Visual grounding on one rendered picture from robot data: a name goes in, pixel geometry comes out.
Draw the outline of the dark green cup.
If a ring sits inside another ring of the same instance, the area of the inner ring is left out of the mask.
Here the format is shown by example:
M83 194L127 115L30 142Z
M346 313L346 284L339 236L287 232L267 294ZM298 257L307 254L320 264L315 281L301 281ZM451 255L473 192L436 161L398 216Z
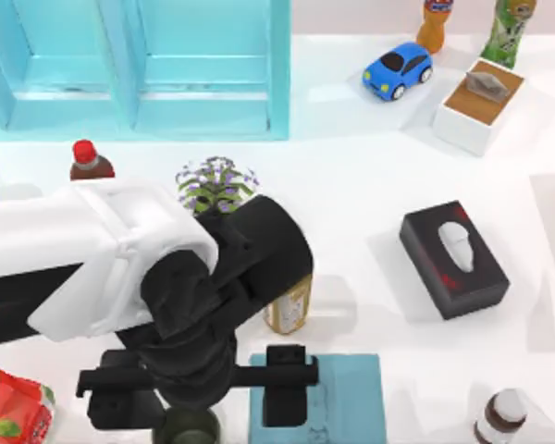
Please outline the dark green cup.
M221 427L212 410L171 407L154 428L152 444L221 444Z

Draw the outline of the blue coaster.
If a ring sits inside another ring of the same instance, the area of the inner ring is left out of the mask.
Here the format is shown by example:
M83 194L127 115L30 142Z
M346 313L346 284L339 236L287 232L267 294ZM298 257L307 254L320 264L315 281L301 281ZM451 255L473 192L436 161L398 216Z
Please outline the blue coaster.
M388 444L376 354L323 354L304 425L265 427L263 388L250 389L249 444Z

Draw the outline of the tan and white can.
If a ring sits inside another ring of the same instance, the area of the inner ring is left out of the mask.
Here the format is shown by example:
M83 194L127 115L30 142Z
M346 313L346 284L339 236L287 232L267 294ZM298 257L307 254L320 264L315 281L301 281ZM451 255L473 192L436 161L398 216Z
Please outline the tan and white can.
M289 335L304 325L310 305L312 284L313 275L309 274L267 305L264 319L273 331L280 335Z

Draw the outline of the red snack bag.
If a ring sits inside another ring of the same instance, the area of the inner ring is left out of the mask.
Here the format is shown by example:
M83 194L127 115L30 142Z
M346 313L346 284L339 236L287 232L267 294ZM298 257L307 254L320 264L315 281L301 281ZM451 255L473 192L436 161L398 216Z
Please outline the red snack bag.
M0 444L45 444L55 408L50 388L0 369Z

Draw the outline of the purple flowering pot plant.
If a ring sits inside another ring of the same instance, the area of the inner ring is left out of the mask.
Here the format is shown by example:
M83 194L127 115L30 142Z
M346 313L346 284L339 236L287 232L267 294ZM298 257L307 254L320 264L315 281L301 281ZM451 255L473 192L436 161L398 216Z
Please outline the purple flowering pot plant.
M175 176L179 202L192 214L211 209L232 213L252 198L260 186L250 168L239 168L225 156L189 162Z

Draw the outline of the brown bottle with white cap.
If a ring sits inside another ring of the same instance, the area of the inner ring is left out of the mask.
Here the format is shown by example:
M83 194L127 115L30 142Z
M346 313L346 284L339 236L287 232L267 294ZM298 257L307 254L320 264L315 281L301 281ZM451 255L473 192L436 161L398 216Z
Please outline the brown bottle with white cap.
M475 443L511 444L525 424L527 415L527 407L518 389L506 388L495 393L474 422Z

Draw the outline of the black tissue box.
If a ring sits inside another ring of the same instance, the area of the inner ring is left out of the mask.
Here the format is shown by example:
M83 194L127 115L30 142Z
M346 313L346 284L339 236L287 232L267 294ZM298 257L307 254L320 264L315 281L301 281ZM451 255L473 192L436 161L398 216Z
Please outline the black tissue box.
M469 232L474 270L465 273L447 254L438 236L445 222L457 222ZM510 281L463 205L443 203L406 214L401 243L445 320L499 304Z

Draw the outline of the white tissue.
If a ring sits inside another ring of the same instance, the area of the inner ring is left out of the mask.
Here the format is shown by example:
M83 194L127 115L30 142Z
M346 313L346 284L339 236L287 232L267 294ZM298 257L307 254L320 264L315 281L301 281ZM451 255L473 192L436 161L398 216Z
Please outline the white tissue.
M474 270L474 251L469 232L457 222L445 222L438 228L438 236L453 263L465 273Z

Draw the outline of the brown bottle with red cap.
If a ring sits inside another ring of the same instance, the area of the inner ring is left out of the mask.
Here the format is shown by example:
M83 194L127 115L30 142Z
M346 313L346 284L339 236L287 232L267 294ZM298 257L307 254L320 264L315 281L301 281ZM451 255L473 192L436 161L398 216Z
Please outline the brown bottle with red cap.
M69 177L71 180L80 179L111 179L115 170L110 161L98 154L92 141L78 140L72 147L74 162Z

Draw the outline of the light blue rack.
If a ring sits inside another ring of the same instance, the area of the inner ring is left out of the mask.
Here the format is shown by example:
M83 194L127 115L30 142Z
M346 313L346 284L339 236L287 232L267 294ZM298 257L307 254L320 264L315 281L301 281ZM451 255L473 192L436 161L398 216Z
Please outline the light blue rack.
M0 0L0 141L285 140L291 0Z

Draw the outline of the white wooden-topped tissue box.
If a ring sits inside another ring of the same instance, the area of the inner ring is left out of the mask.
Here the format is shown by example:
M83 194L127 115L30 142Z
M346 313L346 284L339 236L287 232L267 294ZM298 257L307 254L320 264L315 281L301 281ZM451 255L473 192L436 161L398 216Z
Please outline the white wooden-topped tissue box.
M467 79L474 74L494 76L507 88L506 97L494 102L469 91ZM434 135L470 154L484 155L512 116L524 85L524 77L513 70L478 58L438 107L432 124Z

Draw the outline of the blue toy car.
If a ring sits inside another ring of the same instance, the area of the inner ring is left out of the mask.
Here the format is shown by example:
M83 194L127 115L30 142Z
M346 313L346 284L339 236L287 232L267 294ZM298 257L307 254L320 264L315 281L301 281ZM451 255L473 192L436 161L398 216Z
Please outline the blue toy car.
M398 101L413 86L428 82L433 60L420 44L402 43L364 69L362 84L385 102Z

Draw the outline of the grey tissue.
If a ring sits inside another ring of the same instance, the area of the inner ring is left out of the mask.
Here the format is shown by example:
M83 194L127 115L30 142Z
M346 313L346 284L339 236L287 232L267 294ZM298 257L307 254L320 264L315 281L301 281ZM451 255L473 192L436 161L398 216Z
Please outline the grey tissue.
M510 95L510 90L495 75L485 71L469 71L465 78L466 89L495 103L502 103Z

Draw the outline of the orange bottle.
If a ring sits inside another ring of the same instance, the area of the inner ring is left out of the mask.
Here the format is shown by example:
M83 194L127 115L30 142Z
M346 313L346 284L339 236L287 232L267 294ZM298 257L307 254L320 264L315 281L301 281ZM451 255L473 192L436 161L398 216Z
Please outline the orange bottle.
M425 0L423 23L416 36L416 42L430 55L436 54L445 41L445 25L453 9L454 0Z

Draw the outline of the green bottle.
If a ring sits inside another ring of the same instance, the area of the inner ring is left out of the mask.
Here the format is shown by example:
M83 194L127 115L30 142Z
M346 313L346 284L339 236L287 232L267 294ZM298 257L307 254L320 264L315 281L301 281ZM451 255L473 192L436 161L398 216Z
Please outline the green bottle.
M513 69L526 24L536 7L537 0L496 0L491 33L480 56Z

